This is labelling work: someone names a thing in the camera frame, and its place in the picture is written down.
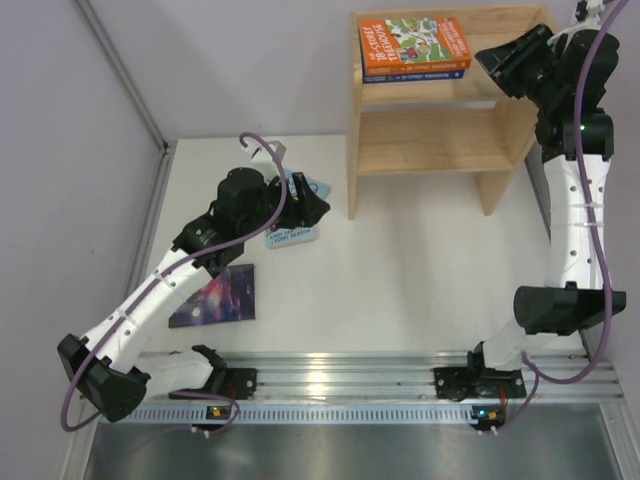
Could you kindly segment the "blue 91-storey treehouse book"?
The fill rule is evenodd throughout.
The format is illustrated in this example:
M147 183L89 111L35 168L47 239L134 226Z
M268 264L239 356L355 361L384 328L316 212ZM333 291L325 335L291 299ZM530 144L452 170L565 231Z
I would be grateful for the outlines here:
M451 70L438 72L422 72L422 73L403 73L394 75L379 76L363 76L364 84L386 84L386 83L405 83L405 82L421 82L436 80L458 80L465 75L465 70Z

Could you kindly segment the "orange 78-storey treehouse book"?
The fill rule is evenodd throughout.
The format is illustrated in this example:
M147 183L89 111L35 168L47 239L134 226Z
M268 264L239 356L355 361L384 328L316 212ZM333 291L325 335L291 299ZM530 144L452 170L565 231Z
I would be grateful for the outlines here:
M467 70L472 62L455 17L361 19L358 29L367 76Z

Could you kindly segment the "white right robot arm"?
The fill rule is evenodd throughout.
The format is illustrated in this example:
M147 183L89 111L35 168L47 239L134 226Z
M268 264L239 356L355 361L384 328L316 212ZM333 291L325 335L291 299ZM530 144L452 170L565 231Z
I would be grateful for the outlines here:
M513 318L467 355L476 375L505 376L524 355L560 336L601 326L609 335L626 294L604 259L604 191L614 123L600 107L619 60L618 40L596 27L559 35L543 24L475 58L508 96L538 109L535 135L550 195L550 263L541 287L521 286Z

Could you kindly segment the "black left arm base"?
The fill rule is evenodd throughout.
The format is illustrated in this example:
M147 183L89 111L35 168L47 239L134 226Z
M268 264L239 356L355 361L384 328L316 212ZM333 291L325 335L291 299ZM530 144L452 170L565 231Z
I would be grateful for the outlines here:
M171 392L171 399L213 399L215 396L232 400L247 400L257 387L258 370L226 367L215 370L203 387Z

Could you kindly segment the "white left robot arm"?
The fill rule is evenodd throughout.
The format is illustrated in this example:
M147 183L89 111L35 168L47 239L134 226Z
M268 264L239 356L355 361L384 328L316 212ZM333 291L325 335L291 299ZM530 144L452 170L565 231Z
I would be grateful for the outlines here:
M100 325L60 341L69 380L108 421L122 420L149 398L219 391L227 365L215 350L194 345L147 357L142 350L181 305L243 254L248 234L268 220L276 228L311 227L329 211L303 173L291 178L293 192L257 170L231 170L208 211L182 229L154 273Z

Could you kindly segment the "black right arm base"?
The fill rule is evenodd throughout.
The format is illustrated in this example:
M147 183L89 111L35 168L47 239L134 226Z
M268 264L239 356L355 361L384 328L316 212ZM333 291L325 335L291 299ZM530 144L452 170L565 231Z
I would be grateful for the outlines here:
M500 399L501 392L508 399L524 399L527 396L520 370L485 369L476 372L468 367L439 367L433 373L436 397L441 400Z

